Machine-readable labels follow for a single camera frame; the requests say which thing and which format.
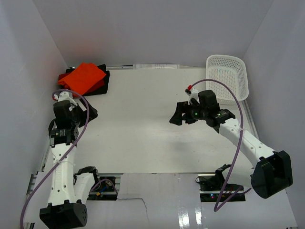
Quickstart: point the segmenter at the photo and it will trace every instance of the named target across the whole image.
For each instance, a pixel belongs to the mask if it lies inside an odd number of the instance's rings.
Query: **wire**
[[[68,89],[60,89],[57,90],[55,92],[53,92],[52,94],[52,98],[54,99],[54,95],[57,92],[71,92],[77,96],[79,96],[84,102],[85,102],[85,106],[87,109],[87,116],[86,116],[86,122],[84,125],[84,128],[82,130],[82,132],[80,133],[80,135],[78,136],[78,138],[74,141],[74,143],[71,145],[71,147],[67,150],[67,152],[61,157],[61,159],[59,159],[59,161],[61,162],[71,151],[72,149],[76,146],[76,144],[78,143],[78,141],[80,140],[80,138],[82,137],[82,135],[85,133],[85,130],[87,128],[88,122],[89,122],[89,105],[87,100],[79,93],[68,90]],[[44,183],[44,181],[52,174],[52,172],[57,168],[57,166],[59,165],[59,163],[56,163],[51,169],[50,171],[44,176],[44,178],[38,183],[38,185],[34,188],[34,190],[31,192],[31,194],[29,195],[29,197],[26,199],[22,211],[21,211],[21,215],[20,215],[20,228],[24,229],[23,226],[23,220],[24,220],[24,215],[25,215],[25,210],[27,209],[27,206],[30,202],[30,200],[32,199],[32,197],[34,196],[34,194],[37,192],[37,190],[40,188],[40,186]]]
[[[203,179],[205,179],[205,181],[208,181],[205,177],[197,177],[197,178],[195,179],[195,182],[196,182],[197,184],[201,184],[201,183],[202,183],[202,181],[200,181],[200,178],[203,178]]]
[[[238,153],[239,153],[241,144],[242,144],[243,133],[244,133],[244,131],[243,131],[243,127],[244,127],[244,116],[243,116],[242,108],[240,107],[240,104],[239,104],[239,102],[238,102],[236,96],[235,96],[234,93],[231,91],[231,89],[230,89],[227,85],[225,85],[224,83],[222,83],[222,82],[220,82],[220,81],[218,81],[218,80],[213,80],[213,79],[203,79],[203,80],[199,80],[199,81],[195,82],[195,83],[192,85],[192,87],[194,87],[194,86],[197,85],[198,83],[201,83],[201,82],[204,82],[204,81],[212,81],[212,82],[215,82],[215,83],[219,83],[219,84],[221,84],[222,86],[224,86],[224,87],[230,92],[230,94],[233,96],[233,98],[234,98],[234,100],[235,100],[235,102],[236,102],[236,104],[237,104],[237,106],[238,106],[238,110],[239,110],[239,113],[240,113],[240,119],[241,119],[241,120],[240,120],[240,128],[241,128],[241,130],[240,130],[240,135],[239,135],[239,139],[238,139],[238,144],[237,144],[236,152],[235,152],[235,155],[234,155],[232,164],[231,164],[231,166],[230,166],[230,168],[229,168],[228,175],[227,175],[227,177],[226,177],[225,180],[224,180],[224,184],[223,184],[223,186],[222,186],[222,188],[221,188],[221,190],[220,190],[219,196],[218,196],[217,201],[216,201],[215,206],[214,206],[214,212],[217,212],[226,202],[228,202],[233,196],[235,196],[235,195],[242,189],[242,187],[239,187],[232,195],[230,195],[224,202],[222,202],[222,203],[219,205],[219,202],[220,202],[220,200],[221,200],[221,196],[222,196],[223,193],[224,193],[224,189],[225,189],[225,187],[226,187],[226,185],[227,185],[227,183],[228,183],[228,180],[229,180],[230,175],[231,175],[231,173],[232,173],[232,170],[233,170],[233,168],[234,168],[234,165],[235,165],[235,162],[236,162],[236,160],[237,160],[237,156],[238,156]]]
[[[101,184],[100,184],[100,186],[98,186],[94,191],[98,190],[100,187],[101,187]]]
[[[107,189],[107,187],[104,187],[101,191],[100,191],[100,193],[102,193],[103,191],[105,191]]]
[[[231,185],[231,190],[230,190],[229,194],[231,194],[232,191],[233,191],[233,185]]]
[[[242,192],[242,193],[238,193],[237,195],[244,195],[244,194],[247,194],[252,188],[249,188],[248,190],[246,190],[245,192]]]
[[[90,192],[93,192],[93,191],[96,189],[96,187],[97,187],[101,182],[103,182],[103,181],[108,181],[108,182],[110,182],[110,183],[112,184],[112,186],[113,186],[113,189],[114,189],[115,193],[116,193],[117,195],[119,194],[119,192],[118,192],[118,190],[116,190],[116,188],[115,188],[113,182],[112,182],[111,180],[109,180],[109,179],[100,180],[98,183],[96,183],[96,184],[93,186],[93,188],[91,188]]]

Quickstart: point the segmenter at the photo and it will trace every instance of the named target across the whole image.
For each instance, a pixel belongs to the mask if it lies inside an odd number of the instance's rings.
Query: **purple cable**
[[[249,188],[247,191],[242,192],[242,193],[238,193],[238,194],[239,194],[239,195],[244,195],[244,194],[248,193],[251,189],[252,189],[252,188]]]
[[[238,106],[238,110],[239,110],[239,113],[240,113],[240,119],[241,119],[241,121],[240,121],[240,122],[241,122],[241,123],[240,123],[241,131],[240,131],[240,135],[239,135],[239,140],[238,140],[236,152],[235,152],[235,155],[234,155],[232,164],[231,164],[231,166],[230,166],[230,168],[229,168],[228,175],[227,175],[227,177],[226,177],[225,180],[224,180],[224,184],[223,184],[223,186],[222,186],[222,188],[221,188],[221,190],[220,190],[219,196],[218,196],[217,201],[216,201],[216,203],[215,203],[214,212],[217,212],[226,202],[228,202],[232,197],[234,197],[234,196],[242,189],[242,187],[239,187],[232,195],[230,195],[223,203],[221,203],[220,206],[218,206],[218,204],[219,204],[219,202],[220,202],[220,199],[221,199],[221,196],[222,196],[223,193],[224,193],[224,189],[225,189],[225,187],[226,187],[226,185],[227,185],[227,183],[228,183],[228,180],[229,180],[229,178],[230,178],[230,175],[231,175],[231,173],[232,173],[233,167],[234,167],[235,162],[236,162],[236,160],[237,160],[237,156],[238,156],[238,153],[239,153],[241,144],[242,144],[242,139],[243,139],[243,127],[244,127],[244,116],[243,116],[242,108],[240,107],[240,104],[239,104],[239,102],[238,102],[236,96],[235,96],[234,93],[231,91],[231,89],[230,89],[227,85],[225,85],[224,83],[222,83],[222,82],[220,82],[220,81],[218,81],[218,80],[204,79],[204,80],[199,80],[199,81],[197,81],[196,83],[194,83],[194,84],[192,85],[192,87],[194,87],[196,84],[201,83],[201,82],[204,82],[204,81],[212,81],[212,82],[219,83],[219,84],[221,84],[222,86],[224,86],[224,87],[230,92],[230,94],[233,96],[233,98],[234,98],[234,100],[235,100],[235,102],[236,102],[236,104],[237,104],[237,106]]]
[[[114,189],[115,193],[116,193],[116,194],[119,194],[119,193],[118,193],[118,190],[116,190],[116,188],[115,188],[113,182],[112,182],[111,180],[109,180],[109,179],[103,179],[103,180],[100,180],[99,182],[97,182],[96,185],[93,186],[93,188],[91,188],[90,192],[93,192],[93,191],[96,189],[96,187],[97,187],[101,182],[103,182],[103,181],[108,181],[108,182],[110,182],[110,183],[112,184],[112,186],[113,186],[113,189]]]
[[[76,146],[76,144],[78,143],[78,141],[80,140],[81,136],[84,134],[86,128],[87,128],[87,125],[88,125],[88,122],[89,122],[89,105],[88,105],[88,102],[87,100],[79,93],[77,92],[74,92],[74,91],[71,91],[71,90],[67,90],[67,89],[60,89],[60,90],[57,90],[55,92],[53,92],[52,94],[52,98],[54,97],[55,93],[57,92],[71,92],[73,94],[76,94],[78,95],[84,102],[85,102],[85,105],[86,105],[86,109],[87,109],[87,117],[86,117],[86,122],[85,122],[85,126],[82,130],[82,132],[80,133],[80,135],[78,136],[78,138],[74,141],[74,143],[71,145],[71,147],[67,150],[67,152],[61,157],[61,159],[59,159],[59,161],[62,161],[68,154],[69,152],[71,152],[71,150]],[[24,229],[24,226],[23,226],[23,220],[24,220],[24,215],[25,215],[25,210],[27,209],[27,206],[30,202],[30,200],[32,199],[32,197],[34,196],[34,194],[36,193],[36,191],[39,189],[39,187],[43,184],[43,182],[52,174],[52,172],[57,168],[57,166],[59,165],[59,163],[56,163],[51,169],[50,171],[44,176],[44,178],[39,182],[39,184],[34,188],[34,190],[31,192],[31,194],[29,195],[29,197],[26,199],[24,205],[23,205],[23,208],[22,208],[22,211],[21,211],[21,215],[20,215],[20,228],[21,229]]]

